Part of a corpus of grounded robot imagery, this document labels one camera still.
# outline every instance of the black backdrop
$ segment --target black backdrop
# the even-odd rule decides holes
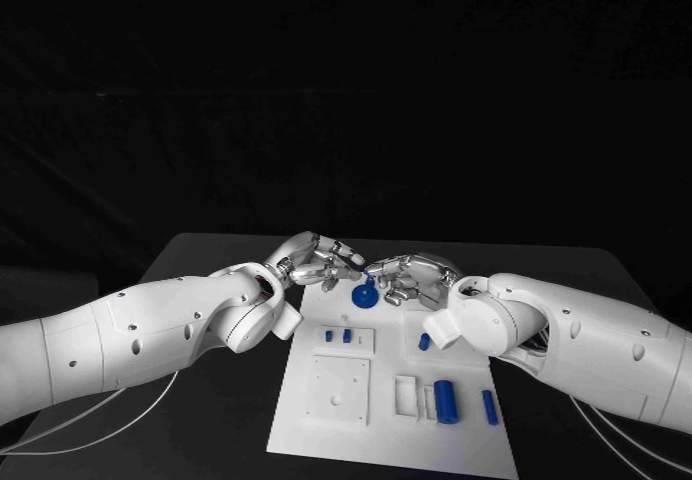
[[[179,232],[601,247],[689,326],[685,2],[238,3],[3,5],[0,263],[110,293]]]

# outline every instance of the blue block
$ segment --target blue block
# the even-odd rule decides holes
[[[498,412],[495,411],[493,392],[483,390],[483,403],[486,404],[488,423],[498,425]]]
[[[437,421],[449,425],[459,423],[454,387],[447,380],[439,380],[436,387]]]
[[[428,349],[428,346],[430,346],[430,335],[427,333],[424,333],[421,335],[421,342],[418,343],[418,348],[426,351]]]

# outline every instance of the dark table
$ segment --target dark table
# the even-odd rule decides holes
[[[180,234],[170,241],[142,282],[261,262],[287,237]],[[604,250],[341,239],[366,258],[427,252],[449,258],[467,275],[516,273],[560,283],[653,309],[613,255]],[[300,307],[303,288],[287,291]],[[483,478],[266,452],[289,359],[290,341],[273,334],[247,353],[215,349],[183,370],[157,407],[116,437],[77,452],[9,457],[0,480],[191,479],[191,478]],[[601,443],[570,398],[521,369],[492,359],[492,373],[522,479],[639,478]],[[19,451],[77,447],[116,431],[147,409],[170,375],[131,388],[84,420]],[[71,400],[44,410],[31,436],[72,418],[113,392]],[[662,453],[684,459],[691,437],[620,417],[622,428]],[[610,431],[609,438],[655,478],[687,478],[663,469]]]

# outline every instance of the robotic hand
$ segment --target robotic hand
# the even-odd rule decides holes
[[[365,271],[381,288],[391,282],[388,303],[418,298],[434,310],[424,328],[440,349],[464,337],[591,406],[692,433],[692,334],[653,312],[519,275],[462,277],[428,254]],[[537,334],[545,346],[532,343]]]
[[[0,425],[162,378],[212,348],[245,352],[270,330],[289,339],[303,317],[284,290],[323,282],[329,291],[339,279],[361,278],[339,256],[365,263],[338,240],[304,232],[263,264],[136,285],[59,315],[0,327]]]

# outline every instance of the robot forearm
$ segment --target robot forearm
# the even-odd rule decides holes
[[[0,425],[72,398],[147,383],[211,349],[290,337],[300,314],[260,264],[136,285],[48,318],[0,327]],[[268,298],[257,277],[273,285]]]
[[[541,352],[522,343],[545,326]],[[692,433],[692,335],[635,305],[519,275],[466,277],[426,329],[440,348],[463,336],[594,407]]]

